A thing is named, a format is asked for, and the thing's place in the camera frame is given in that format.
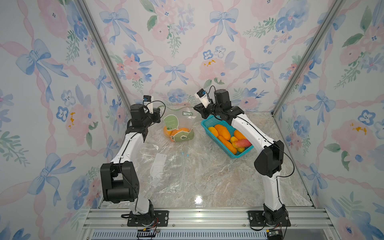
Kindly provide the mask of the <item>small yellow mango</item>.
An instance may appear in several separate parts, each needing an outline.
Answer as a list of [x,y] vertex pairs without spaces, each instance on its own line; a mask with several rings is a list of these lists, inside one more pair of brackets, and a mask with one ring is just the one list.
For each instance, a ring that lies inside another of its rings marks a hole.
[[209,127],[208,130],[217,138],[219,133],[215,127]]

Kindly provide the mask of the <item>clear zip-top bag green print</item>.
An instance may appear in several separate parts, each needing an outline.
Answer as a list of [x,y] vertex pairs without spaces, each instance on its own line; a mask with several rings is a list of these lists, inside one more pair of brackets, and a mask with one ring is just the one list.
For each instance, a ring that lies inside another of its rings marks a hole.
[[162,117],[164,127],[167,127],[167,130],[169,131],[178,130],[181,128],[188,128],[194,131],[195,124],[200,120],[200,114],[192,107],[167,109],[165,115]]

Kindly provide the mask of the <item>red green mango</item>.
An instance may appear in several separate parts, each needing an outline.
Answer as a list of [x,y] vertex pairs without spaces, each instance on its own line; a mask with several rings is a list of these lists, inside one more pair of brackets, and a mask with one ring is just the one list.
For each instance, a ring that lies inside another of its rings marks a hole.
[[235,148],[248,148],[252,143],[247,139],[238,140],[232,143]]

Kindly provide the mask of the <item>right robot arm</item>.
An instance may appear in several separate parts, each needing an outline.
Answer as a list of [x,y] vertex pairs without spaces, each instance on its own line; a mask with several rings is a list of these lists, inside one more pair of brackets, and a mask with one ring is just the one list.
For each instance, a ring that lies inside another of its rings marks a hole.
[[200,113],[203,119],[214,116],[225,121],[240,131],[258,151],[259,155],[254,166],[263,179],[265,193],[264,226],[289,227],[291,223],[288,210],[280,197],[280,179],[283,177],[281,170],[285,155],[283,142],[268,137],[251,122],[240,107],[233,106],[228,91],[216,90],[214,96],[215,99],[212,100],[208,92],[200,89],[195,93],[195,97],[200,103],[194,106],[194,110]]

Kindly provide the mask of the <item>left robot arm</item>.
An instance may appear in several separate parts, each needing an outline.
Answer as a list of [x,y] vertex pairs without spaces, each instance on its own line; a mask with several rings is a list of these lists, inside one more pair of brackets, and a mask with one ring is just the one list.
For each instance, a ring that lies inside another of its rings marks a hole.
[[153,103],[143,100],[130,108],[131,119],[121,148],[117,155],[100,169],[104,200],[114,204],[130,202],[133,215],[139,217],[154,216],[154,207],[150,200],[140,194],[140,183],[134,167],[134,160],[141,150],[149,132],[149,127],[161,122],[161,111]]

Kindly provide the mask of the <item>long orange mango front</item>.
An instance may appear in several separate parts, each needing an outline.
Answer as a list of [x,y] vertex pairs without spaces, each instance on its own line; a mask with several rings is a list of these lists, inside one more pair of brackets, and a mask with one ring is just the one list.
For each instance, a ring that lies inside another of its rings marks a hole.
[[218,136],[219,141],[234,155],[237,154],[237,149],[232,145],[231,142],[227,141],[223,136]]

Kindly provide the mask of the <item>teal plastic basket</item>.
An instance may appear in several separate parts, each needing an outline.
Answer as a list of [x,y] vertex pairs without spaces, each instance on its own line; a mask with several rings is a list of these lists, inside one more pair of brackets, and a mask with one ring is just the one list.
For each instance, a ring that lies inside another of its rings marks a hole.
[[231,158],[243,157],[254,149],[246,138],[227,122],[213,116],[201,122],[206,134]]

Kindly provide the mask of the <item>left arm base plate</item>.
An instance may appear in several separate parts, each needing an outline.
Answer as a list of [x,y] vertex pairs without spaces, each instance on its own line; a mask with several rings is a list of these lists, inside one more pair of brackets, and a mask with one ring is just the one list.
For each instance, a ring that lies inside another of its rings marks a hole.
[[128,215],[128,227],[167,227],[169,211],[149,211],[144,215],[135,215],[132,211]]

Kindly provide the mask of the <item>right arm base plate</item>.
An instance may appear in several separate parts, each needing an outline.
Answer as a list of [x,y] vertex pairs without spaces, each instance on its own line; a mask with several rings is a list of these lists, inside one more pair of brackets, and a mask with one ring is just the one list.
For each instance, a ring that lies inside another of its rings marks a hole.
[[290,227],[291,222],[286,211],[248,211],[251,227]]

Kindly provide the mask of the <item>aluminium frame rail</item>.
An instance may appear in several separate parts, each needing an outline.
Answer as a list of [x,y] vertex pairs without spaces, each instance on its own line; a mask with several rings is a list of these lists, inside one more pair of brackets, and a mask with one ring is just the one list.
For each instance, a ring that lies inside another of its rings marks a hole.
[[324,209],[288,207],[289,227],[264,223],[253,226],[246,208],[169,209],[167,226],[143,232],[129,227],[121,215],[125,209],[91,210],[82,227],[80,240],[271,240],[273,231],[282,240],[338,240],[331,219]]

